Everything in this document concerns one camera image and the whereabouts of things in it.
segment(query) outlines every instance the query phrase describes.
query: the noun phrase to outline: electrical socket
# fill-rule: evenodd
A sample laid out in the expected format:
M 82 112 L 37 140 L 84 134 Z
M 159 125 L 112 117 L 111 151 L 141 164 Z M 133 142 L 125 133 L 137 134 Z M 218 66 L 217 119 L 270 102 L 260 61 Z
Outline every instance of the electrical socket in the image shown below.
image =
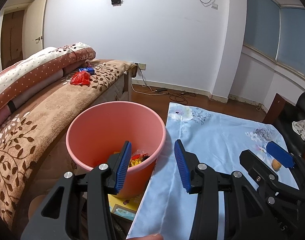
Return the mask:
M 216 10 L 218 10 L 218 4 L 216 4 L 216 3 L 212 3 L 211 4 L 211 8 L 214 8 L 214 9 L 216 9 Z
M 146 70 L 146 64 L 144 64 L 144 63 L 139 63 L 139 68 L 140 68 L 141 70 Z

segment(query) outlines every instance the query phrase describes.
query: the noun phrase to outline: frosted glass window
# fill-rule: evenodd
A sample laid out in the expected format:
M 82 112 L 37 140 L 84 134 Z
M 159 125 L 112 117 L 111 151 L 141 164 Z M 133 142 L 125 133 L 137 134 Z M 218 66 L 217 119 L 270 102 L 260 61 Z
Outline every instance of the frosted glass window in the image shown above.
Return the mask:
M 279 42 L 279 10 L 272 0 L 247 0 L 244 43 L 273 59 Z
M 277 61 L 305 74 L 305 9 L 280 9 L 280 45 Z

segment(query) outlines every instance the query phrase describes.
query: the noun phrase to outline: pink plastic bucket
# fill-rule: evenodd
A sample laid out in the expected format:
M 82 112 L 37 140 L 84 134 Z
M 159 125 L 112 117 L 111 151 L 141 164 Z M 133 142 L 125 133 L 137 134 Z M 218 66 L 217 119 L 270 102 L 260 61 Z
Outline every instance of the pink plastic bucket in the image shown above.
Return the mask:
M 144 150 L 150 157 L 128 168 L 120 198 L 131 198 L 144 191 L 166 140 L 162 119 L 150 108 L 133 103 L 115 101 L 93 106 L 71 123 L 66 145 L 71 158 L 86 171 L 105 163 L 125 141 L 132 144 L 132 152 Z

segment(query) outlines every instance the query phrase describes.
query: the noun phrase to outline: white cloth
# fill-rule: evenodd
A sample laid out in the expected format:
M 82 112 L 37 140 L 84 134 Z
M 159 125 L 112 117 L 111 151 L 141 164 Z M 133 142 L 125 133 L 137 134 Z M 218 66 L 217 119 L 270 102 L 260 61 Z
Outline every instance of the white cloth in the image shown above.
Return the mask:
M 298 122 L 293 121 L 292 126 L 293 130 L 305 141 L 305 120 Z

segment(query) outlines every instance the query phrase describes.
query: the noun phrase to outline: door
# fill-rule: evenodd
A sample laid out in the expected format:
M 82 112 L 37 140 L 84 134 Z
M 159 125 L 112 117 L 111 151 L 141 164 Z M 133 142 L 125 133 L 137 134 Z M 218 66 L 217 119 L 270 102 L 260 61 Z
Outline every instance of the door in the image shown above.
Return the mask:
M 25 11 L 4 15 L 1 27 L 0 54 L 2 69 L 22 60 L 22 23 Z
M 23 59 L 43 49 L 43 27 L 46 0 L 34 0 L 23 18 L 22 53 Z

